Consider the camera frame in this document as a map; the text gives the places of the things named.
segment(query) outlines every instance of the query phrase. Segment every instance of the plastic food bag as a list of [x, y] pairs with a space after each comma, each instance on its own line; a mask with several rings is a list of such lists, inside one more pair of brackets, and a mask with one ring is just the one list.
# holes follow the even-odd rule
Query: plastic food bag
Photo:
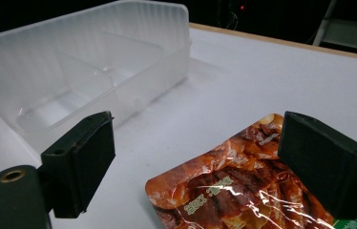
[[[148, 180], [146, 193], [165, 228], [357, 225], [334, 220], [280, 161], [283, 120], [270, 114], [210, 152]], [[344, 226], [335, 227], [338, 223]]]

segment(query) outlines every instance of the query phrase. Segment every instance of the dark background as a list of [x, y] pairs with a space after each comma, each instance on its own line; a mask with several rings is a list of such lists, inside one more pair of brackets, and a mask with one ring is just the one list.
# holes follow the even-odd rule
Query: dark background
[[[0, 31], [113, 2], [111, 0], [0, 1]], [[173, 0], [190, 21], [311, 44], [330, 0]], [[357, 21], [357, 0], [339, 0], [333, 14]]]

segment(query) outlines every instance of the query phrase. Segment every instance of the table surface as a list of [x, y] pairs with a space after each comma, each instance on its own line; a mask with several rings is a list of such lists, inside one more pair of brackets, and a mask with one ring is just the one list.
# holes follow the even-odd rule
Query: table surface
[[[53, 228], [162, 228], [148, 179], [265, 115], [298, 112], [357, 140], [357, 54], [191, 25], [188, 77], [115, 128], [116, 158], [78, 219]], [[0, 119], [0, 171], [39, 154]]]

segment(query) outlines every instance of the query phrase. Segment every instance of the plastic storage bin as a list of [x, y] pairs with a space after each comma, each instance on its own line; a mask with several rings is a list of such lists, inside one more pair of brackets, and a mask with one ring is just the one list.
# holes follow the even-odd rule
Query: plastic storage bin
[[0, 116], [38, 153], [80, 119], [118, 125], [188, 72], [188, 11], [118, 1], [0, 33]]

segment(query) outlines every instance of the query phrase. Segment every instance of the food image on package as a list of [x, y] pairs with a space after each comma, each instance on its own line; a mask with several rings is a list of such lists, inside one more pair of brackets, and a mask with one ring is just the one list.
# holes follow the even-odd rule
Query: food image on package
[[334, 228], [334, 218], [277, 156], [270, 114], [146, 183], [165, 228]]

